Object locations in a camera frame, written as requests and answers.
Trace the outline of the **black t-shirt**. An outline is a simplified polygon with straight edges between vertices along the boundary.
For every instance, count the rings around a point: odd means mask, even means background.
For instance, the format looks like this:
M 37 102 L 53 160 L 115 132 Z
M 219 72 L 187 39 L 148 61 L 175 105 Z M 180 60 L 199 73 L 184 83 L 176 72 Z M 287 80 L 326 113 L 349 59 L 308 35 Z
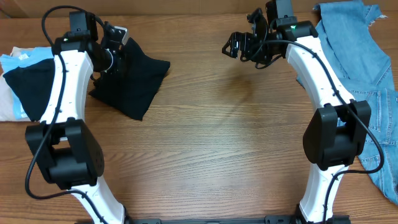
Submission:
M 170 62 L 150 58 L 132 38 L 121 53 L 126 70 L 104 73 L 94 82 L 89 95 L 141 121 L 167 76 Z

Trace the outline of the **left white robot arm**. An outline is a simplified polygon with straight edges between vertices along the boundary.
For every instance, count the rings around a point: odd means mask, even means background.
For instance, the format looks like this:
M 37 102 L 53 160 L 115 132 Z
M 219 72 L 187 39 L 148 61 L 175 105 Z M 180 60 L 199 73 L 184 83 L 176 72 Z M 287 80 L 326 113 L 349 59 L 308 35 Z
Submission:
M 127 73 L 121 50 L 129 32 L 79 7 L 69 9 L 70 31 L 50 43 L 55 72 L 49 102 L 40 123 L 25 131 L 33 155 L 25 191 L 37 200 L 73 195 L 92 223 L 130 223 L 103 176 L 102 148 L 85 124 L 93 74 L 121 78 Z

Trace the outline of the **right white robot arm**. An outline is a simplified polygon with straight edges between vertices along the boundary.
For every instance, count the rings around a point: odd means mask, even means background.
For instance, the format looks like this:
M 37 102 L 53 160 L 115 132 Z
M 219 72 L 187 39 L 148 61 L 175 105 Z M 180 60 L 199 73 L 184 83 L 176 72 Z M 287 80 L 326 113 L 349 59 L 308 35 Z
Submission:
M 290 223 L 349 223 L 333 214 L 338 186 L 363 151 L 371 109 L 356 101 L 339 81 L 323 53 L 318 32 L 310 21 L 299 22 L 290 1 L 269 1 L 247 16 L 252 31 L 233 32 L 222 52 L 256 68 L 286 58 L 309 95 L 314 115 L 303 135 L 303 149 L 311 163 L 305 194 Z

